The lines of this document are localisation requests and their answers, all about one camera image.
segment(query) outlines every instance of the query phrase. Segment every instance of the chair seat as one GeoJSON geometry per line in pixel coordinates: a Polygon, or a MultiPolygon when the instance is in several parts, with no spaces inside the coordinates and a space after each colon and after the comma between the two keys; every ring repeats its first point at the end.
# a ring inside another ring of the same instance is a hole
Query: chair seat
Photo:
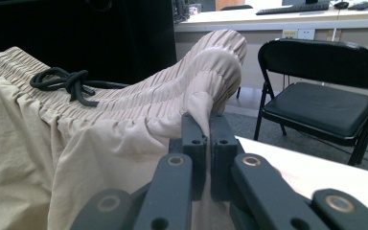
{"type": "Polygon", "coordinates": [[[352,139],[368,115],[368,96],[298,82],[270,101],[263,113],[269,120],[289,120],[288,124],[300,121],[295,125],[322,129],[341,139],[352,139]]]}

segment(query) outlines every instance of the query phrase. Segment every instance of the computer mouse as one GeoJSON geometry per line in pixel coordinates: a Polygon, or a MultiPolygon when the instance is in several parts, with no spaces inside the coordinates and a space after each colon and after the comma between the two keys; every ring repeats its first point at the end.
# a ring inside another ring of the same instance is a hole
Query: computer mouse
{"type": "Polygon", "coordinates": [[[333,5],[338,10],[347,9],[349,7],[349,2],[339,2],[333,5]]]}

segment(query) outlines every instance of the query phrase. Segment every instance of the desk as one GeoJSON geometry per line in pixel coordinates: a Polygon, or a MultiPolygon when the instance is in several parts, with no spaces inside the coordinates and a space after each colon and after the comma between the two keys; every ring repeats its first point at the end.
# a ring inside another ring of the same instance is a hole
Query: desk
{"type": "MultiPolygon", "coordinates": [[[[257,60],[260,47],[282,36],[283,30],[315,29],[318,40],[350,41],[368,48],[368,10],[308,11],[256,15],[259,9],[202,12],[188,21],[175,25],[175,47],[181,59],[207,33],[230,29],[247,40],[247,56],[242,67],[242,87],[261,89],[263,76],[257,60]]],[[[283,78],[270,76],[275,91],[281,91],[283,78]]]]}
{"type": "Polygon", "coordinates": [[[316,190],[337,189],[368,207],[368,171],[299,152],[237,137],[244,150],[264,157],[279,170],[291,188],[312,198],[316,190]]]}

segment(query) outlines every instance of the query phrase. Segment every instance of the computer keyboard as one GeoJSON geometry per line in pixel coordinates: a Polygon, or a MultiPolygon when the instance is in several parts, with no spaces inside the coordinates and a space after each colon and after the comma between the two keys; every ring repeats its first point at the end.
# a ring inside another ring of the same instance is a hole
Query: computer keyboard
{"type": "Polygon", "coordinates": [[[330,6],[329,2],[320,2],[313,4],[299,4],[292,5],[287,8],[264,9],[256,12],[256,15],[275,14],[275,13],[289,13],[289,12],[320,12],[327,11],[330,6]]]}
{"type": "Polygon", "coordinates": [[[358,4],[354,4],[352,7],[348,8],[350,11],[362,11],[368,9],[368,2],[361,2],[358,4]]]}

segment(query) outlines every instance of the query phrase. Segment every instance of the black folding chair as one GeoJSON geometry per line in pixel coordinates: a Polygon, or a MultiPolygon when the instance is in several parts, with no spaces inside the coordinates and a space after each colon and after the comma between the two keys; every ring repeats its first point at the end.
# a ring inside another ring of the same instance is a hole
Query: black folding chair
{"type": "Polygon", "coordinates": [[[279,123],[284,135],[291,127],[353,146],[348,164],[360,164],[368,145],[368,96],[315,81],[368,89],[368,49],[350,42],[277,39],[262,46],[258,59],[264,88],[254,139],[266,118],[279,123]],[[311,81],[293,83],[275,96],[269,72],[311,81]]]}

